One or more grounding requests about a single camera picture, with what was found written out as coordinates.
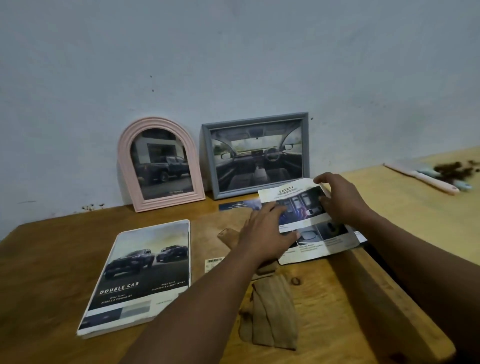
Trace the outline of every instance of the person's left arm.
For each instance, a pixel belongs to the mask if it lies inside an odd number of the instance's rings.
[[[271,202],[253,211],[239,244],[148,325],[120,364],[218,363],[255,270],[297,239],[278,232],[285,210]]]

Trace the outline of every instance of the gray picture frame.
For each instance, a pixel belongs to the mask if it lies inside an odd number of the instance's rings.
[[[214,200],[219,200],[222,198],[233,197],[233,196],[239,196],[242,194],[251,194],[264,188],[272,188],[272,187],[280,186],[282,184],[288,183],[289,181],[293,181],[297,178],[294,178],[291,180],[285,180],[281,182],[273,182],[273,183],[252,186],[252,187],[239,188],[236,190],[220,192],[219,186],[218,186],[218,176],[216,173],[215,157],[214,157],[214,152],[212,148],[212,131],[218,130],[218,129],[247,126],[251,124],[264,124],[264,123],[299,120],[299,119],[301,119],[300,121],[301,122],[301,142],[302,142],[301,166],[302,166],[302,178],[303,178],[303,177],[310,176],[308,112],[296,112],[292,114],[203,124],[202,131],[204,134],[205,148],[206,148],[206,153],[208,158],[208,167],[210,170],[210,177],[212,181],[212,190],[213,190]]]

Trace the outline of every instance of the pink arched picture frame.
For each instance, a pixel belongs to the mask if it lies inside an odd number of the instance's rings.
[[[148,200],[144,199],[137,174],[135,173],[130,150],[132,142],[136,136],[148,129],[164,129],[168,132],[174,133],[182,142],[187,155],[193,192],[174,194]],[[174,121],[157,117],[143,118],[134,121],[120,136],[118,144],[118,160],[136,212],[205,200],[205,191],[202,183],[202,175],[200,174],[200,165],[195,144],[188,132]]]

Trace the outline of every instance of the person's left hand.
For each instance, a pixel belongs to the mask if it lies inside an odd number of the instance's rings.
[[[239,246],[242,246],[258,264],[267,260],[278,259],[299,237],[296,231],[281,235],[278,231],[278,219],[286,211],[286,206],[268,202],[260,211],[252,211],[240,231]]]

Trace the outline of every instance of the picture frame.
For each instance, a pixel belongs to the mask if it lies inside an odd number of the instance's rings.
[[[118,161],[136,212],[205,200],[195,144],[172,120],[131,123],[120,136]]]
[[[215,200],[310,176],[307,112],[207,123],[202,131]]]

